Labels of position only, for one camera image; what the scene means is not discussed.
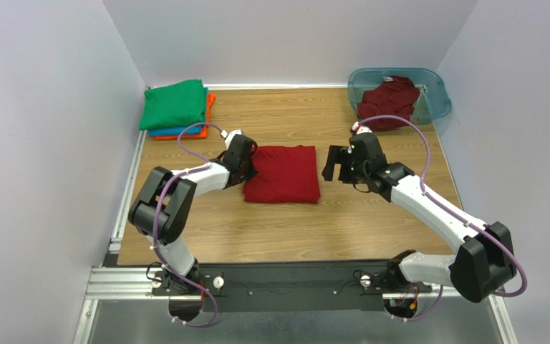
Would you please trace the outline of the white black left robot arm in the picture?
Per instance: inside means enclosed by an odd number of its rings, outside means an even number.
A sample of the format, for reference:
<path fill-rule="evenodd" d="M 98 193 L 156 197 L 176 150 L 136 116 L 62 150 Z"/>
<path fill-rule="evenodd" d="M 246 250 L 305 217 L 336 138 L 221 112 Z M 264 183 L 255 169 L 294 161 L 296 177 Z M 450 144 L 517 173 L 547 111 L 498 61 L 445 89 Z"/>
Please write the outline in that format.
<path fill-rule="evenodd" d="M 151 242 L 163 267 L 162 287 L 189 294 L 198 289 L 198 260 L 183 230 L 194 199 L 247 182 L 257 171 L 252 156 L 256 142 L 240 130 L 228 133 L 217 158 L 184 170 L 154 168 L 132 204 L 128 221 Z"/>

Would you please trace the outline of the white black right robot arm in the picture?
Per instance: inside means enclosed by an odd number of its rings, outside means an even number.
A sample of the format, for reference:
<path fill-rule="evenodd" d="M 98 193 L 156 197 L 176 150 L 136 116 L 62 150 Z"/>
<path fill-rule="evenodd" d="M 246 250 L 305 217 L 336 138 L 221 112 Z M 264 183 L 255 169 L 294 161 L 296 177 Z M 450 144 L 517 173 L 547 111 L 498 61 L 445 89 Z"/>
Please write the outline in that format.
<path fill-rule="evenodd" d="M 511 297 L 501 291 L 514 277 L 527 286 L 526 273 L 513 253 L 511 232 L 500 222 L 487 224 L 474 218 L 431 190 L 421 176 L 406 165 L 390 163 L 372 133 L 356 133 L 349 146 L 329 147 L 322 171 L 326 181 L 340 167 L 339 181 L 364 184 L 370 193 L 404 208 L 432 229 L 451 248 L 451 255 L 403 252 L 387 263 L 385 282 L 394 290 L 412 283 L 453 287 L 466 300 L 479 303 L 490 295 Z"/>

